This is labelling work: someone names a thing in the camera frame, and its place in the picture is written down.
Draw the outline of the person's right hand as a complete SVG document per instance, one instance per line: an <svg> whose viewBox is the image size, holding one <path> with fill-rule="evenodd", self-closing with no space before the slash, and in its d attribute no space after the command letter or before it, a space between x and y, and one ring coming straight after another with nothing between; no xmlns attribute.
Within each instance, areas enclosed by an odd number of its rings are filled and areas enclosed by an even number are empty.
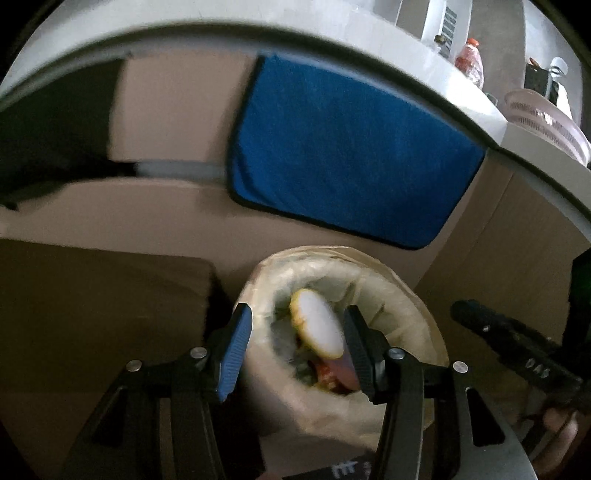
<svg viewBox="0 0 591 480"><path fill-rule="evenodd" d="M538 479L557 479L583 442L590 416L574 409L545 406L531 420L533 425L522 446Z"/></svg>

